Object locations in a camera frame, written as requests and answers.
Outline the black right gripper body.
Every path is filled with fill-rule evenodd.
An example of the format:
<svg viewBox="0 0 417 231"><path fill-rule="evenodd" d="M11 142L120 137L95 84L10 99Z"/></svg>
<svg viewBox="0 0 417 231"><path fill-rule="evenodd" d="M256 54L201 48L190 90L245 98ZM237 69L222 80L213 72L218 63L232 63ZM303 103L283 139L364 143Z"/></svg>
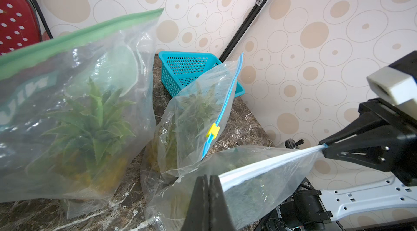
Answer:
<svg viewBox="0 0 417 231"><path fill-rule="evenodd" d="M417 184L417 121L380 98L358 108L362 164L391 172L405 185Z"/></svg>

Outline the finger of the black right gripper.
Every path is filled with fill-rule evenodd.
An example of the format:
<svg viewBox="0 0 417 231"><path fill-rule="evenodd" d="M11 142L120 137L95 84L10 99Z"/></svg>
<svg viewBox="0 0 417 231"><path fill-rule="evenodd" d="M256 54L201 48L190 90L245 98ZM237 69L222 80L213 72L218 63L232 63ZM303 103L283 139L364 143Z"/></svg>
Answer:
<svg viewBox="0 0 417 231"><path fill-rule="evenodd" d="M366 111L341 131L321 140L320 145L359 141L381 144L404 143L403 119L389 111Z"/></svg>
<svg viewBox="0 0 417 231"><path fill-rule="evenodd" d="M343 141L329 144L323 150L325 158L350 162L372 168L375 170L390 172L399 166L407 145L405 143L381 144L377 141L369 143L359 141Z"/></svg>

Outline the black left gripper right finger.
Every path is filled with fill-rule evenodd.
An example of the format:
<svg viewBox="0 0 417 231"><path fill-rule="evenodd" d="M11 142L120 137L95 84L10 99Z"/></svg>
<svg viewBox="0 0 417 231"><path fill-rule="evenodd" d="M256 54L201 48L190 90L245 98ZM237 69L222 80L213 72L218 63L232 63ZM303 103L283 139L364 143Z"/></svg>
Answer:
<svg viewBox="0 0 417 231"><path fill-rule="evenodd" d="M210 230L235 231L219 176L210 176L209 203Z"/></svg>

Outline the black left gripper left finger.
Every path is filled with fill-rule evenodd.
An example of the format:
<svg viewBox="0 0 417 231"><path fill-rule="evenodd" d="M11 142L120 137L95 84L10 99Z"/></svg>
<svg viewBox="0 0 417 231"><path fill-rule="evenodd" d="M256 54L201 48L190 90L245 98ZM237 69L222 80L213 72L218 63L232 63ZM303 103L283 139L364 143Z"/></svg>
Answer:
<svg viewBox="0 0 417 231"><path fill-rule="evenodd" d="M196 179L182 231L210 230L209 180L206 175Z"/></svg>

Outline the clear zip bag white seal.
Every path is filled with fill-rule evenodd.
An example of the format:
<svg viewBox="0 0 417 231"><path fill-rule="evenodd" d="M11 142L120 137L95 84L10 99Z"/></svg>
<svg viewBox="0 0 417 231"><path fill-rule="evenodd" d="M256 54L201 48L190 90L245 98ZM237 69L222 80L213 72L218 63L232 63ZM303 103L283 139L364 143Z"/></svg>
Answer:
<svg viewBox="0 0 417 231"><path fill-rule="evenodd" d="M156 192L144 215L161 231L181 229L199 176L217 175L233 225L243 228L290 197L322 154L322 145L304 150L244 145L216 152L179 171L178 179Z"/></svg>

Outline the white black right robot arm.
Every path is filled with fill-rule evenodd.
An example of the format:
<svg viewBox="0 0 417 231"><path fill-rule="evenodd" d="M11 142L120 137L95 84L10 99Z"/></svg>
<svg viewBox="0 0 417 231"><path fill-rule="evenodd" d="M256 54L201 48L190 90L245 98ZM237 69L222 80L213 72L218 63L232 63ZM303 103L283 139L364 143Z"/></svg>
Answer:
<svg viewBox="0 0 417 231"><path fill-rule="evenodd" d="M359 117L325 138L328 159L393 175L345 189L316 190L303 180L295 193L264 216L258 231L325 231L332 222L374 210L417 205L417 115L381 99L363 102Z"/></svg>

